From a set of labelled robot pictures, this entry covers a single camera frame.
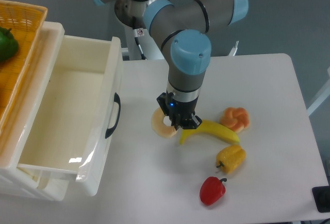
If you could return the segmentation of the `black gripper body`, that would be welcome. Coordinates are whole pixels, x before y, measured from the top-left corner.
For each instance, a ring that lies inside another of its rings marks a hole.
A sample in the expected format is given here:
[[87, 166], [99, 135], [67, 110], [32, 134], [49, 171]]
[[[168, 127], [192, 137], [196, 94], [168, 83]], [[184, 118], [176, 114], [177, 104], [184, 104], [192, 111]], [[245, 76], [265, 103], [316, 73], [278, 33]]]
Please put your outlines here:
[[174, 99], [173, 93], [162, 93], [157, 97], [157, 102], [165, 116], [171, 117], [176, 115], [180, 118], [180, 124], [183, 119], [187, 119], [195, 114], [195, 107], [198, 98], [190, 102], [181, 102]]

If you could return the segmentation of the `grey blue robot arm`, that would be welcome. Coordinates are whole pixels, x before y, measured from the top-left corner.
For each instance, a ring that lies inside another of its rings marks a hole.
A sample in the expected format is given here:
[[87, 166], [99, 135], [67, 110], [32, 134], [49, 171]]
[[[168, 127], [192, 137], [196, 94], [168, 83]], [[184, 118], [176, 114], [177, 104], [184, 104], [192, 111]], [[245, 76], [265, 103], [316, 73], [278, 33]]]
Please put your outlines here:
[[[118, 0], [93, 0], [104, 5]], [[243, 19], [249, 0], [193, 0], [177, 8], [169, 0], [128, 0], [169, 66], [168, 85], [157, 102], [174, 128], [196, 129], [195, 113], [205, 72], [211, 58], [207, 34]]]

